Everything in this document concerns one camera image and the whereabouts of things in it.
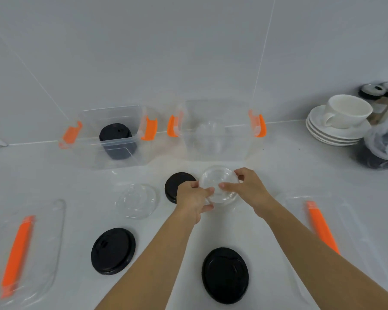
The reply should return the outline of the person's left hand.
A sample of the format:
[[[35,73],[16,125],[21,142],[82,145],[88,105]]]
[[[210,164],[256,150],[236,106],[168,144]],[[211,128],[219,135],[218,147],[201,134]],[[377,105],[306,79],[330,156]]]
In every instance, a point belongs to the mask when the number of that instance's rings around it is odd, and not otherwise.
[[[198,181],[187,181],[178,186],[176,212],[187,218],[192,224],[199,223],[201,214],[214,209],[213,204],[208,204],[206,199],[198,198],[195,188],[199,187]]]

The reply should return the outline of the person's right hand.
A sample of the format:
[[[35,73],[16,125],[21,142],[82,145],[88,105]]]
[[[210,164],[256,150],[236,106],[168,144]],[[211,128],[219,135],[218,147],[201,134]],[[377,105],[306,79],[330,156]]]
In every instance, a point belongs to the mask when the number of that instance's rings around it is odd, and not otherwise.
[[[239,183],[243,183],[242,192],[236,194],[253,208],[257,216],[264,220],[270,219],[278,203],[267,191],[256,172],[243,167],[234,173],[238,176]]]

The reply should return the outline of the clear plastic cup lid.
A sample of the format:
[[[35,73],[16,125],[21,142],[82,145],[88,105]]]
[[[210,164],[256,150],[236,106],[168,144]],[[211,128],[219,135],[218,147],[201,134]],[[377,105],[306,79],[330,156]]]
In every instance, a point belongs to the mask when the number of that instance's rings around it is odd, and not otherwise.
[[[215,206],[226,206],[232,203],[237,194],[235,192],[223,191],[220,183],[239,183],[238,176],[230,169],[222,165],[208,167],[199,177],[199,187],[214,188],[214,193],[206,198],[208,204]]]
[[[157,208],[157,194],[147,184],[127,184],[116,199],[115,207],[128,219],[145,219]]]

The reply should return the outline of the person's left forearm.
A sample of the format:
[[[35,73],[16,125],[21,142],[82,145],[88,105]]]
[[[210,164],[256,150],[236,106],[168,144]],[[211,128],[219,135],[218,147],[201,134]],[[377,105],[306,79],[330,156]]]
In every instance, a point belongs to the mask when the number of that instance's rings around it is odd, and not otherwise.
[[[202,208],[178,205],[94,310],[165,310]]]

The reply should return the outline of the person's right forearm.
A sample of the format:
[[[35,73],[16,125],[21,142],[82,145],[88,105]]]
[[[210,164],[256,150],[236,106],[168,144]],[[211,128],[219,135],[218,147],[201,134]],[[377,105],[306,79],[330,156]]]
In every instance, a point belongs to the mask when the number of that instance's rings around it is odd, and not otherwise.
[[[320,310],[388,310],[388,292],[333,251],[274,198],[253,206]]]

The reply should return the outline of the black plastic cup lid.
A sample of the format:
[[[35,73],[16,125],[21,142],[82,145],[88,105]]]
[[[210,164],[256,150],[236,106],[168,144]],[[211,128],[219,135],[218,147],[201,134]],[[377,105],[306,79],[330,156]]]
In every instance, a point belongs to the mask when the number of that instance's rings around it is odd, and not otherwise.
[[[164,191],[166,198],[171,203],[177,203],[178,186],[187,181],[196,181],[196,178],[186,172],[177,172],[168,178],[164,186]]]
[[[208,295],[221,304],[240,301],[249,285],[249,272],[243,258],[233,249],[212,250],[202,264],[202,282]]]
[[[101,234],[91,250],[91,264],[102,275],[114,275],[131,262],[136,249],[134,234],[125,228],[114,228]]]

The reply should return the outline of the clear storage box orange latches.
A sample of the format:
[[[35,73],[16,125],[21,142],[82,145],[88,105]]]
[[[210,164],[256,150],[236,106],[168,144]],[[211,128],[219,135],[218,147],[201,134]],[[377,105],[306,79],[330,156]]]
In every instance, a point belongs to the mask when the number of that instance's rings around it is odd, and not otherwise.
[[[203,155],[194,140],[196,128],[217,121],[226,128],[225,146],[220,154]],[[260,107],[235,99],[192,99],[177,104],[167,122],[167,135],[182,140],[191,161],[242,161],[254,139],[263,138],[267,127]]]
[[[135,154],[126,160],[112,160],[99,140],[100,131],[114,123],[127,126],[137,144]],[[78,114],[75,125],[67,128],[58,145],[71,150],[81,163],[94,170],[143,166],[153,156],[158,123],[155,111],[140,104],[85,110]]]

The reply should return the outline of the stack of clear lids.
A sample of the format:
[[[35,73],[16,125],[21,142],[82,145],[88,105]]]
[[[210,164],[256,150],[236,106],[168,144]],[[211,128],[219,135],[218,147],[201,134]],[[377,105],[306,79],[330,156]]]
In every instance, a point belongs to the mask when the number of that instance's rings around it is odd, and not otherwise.
[[[194,132],[197,150],[203,155],[220,154],[225,146],[226,128],[217,121],[200,124]]]

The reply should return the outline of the stack of black lids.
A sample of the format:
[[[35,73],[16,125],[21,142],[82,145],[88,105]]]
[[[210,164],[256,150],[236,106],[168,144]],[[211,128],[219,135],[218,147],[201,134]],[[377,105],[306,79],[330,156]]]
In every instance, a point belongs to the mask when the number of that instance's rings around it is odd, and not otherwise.
[[[121,123],[105,126],[99,134],[99,140],[105,152],[112,160],[126,160],[135,154],[136,142],[130,129]]]

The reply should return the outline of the white saucer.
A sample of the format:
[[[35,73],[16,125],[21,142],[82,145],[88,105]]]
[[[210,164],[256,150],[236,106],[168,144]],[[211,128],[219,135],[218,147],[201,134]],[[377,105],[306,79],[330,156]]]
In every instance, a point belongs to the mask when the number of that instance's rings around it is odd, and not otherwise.
[[[309,118],[306,118],[306,121],[308,122],[308,125],[309,125],[309,127],[311,127],[311,129],[313,130],[313,132],[317,135],[317,136],[319,136],[319,137],[321,137],[321,138],[323,138],[323,139],[325,139],[325,140],[329,140],[329,141],[336,141],[336,142],[349,142],[349,141],[351,141],[351,142],[353,142],[353,141],[357,141],[357,140],[359,140],[359,142],[362,140],[361,138],[359,138],[359,139],[352,139],[352,140],[342,140],[342,139],[333,139],[333,138],[328,138],[327,136],[325,136],[325,135],[321,135],[321,134],[319,134],[319,133],[317,133],[317,132],[315,132],[315,130],[313,129],[313,126],[311,125],[311,122],[310,122],[310,119]]]
[[[311,127],[309,127],[308,125],[308,122],[305,121],[305,125],[306,125],[306,128],[307,130],[309,131],[309,133],[311,134],[312,137],[314,137],[316,140],[320,141],[321,143],[324,143],[326,145],[330,145],[330,146],[339,146],[339,147],[347,147],[347,146],[353,146],[353,145],[356,145],[359,143],[359,140],[357,141],[349,141],[349,142],[336,142],[336,141],[329,141],[329,140],[325,140],[319,136],[317,136],[313,130],[311,129]]]
[[[324,126],[322,124],[322,117],[324,114],[325,105],[320,105],[311,110],[308,119],[314,129],[323,135],[332,138],[339,138],[343,140],[355,140],[363,138],[367,132],[372,128],[370,123],[365,119],[357,126],[352,126],[347,129],[338,129],[332,126]]]

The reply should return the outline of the white ceramic cup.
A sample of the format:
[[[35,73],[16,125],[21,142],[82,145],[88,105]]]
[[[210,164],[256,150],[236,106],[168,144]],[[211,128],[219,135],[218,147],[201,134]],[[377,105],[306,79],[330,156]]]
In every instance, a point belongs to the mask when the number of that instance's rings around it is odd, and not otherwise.
[[[347,129],[361,124],[372,114],[373,107],[352,95],[334,95],[327,101],[321,123],[326,127]]]

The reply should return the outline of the plastic bag of black lids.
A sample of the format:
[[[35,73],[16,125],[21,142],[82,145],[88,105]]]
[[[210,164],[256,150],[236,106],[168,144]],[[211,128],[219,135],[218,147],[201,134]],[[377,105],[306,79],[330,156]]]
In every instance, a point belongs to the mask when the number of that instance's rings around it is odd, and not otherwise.
[[[372,127],[356,146],[355,161],[374,169],[388,169],[388,118]]]

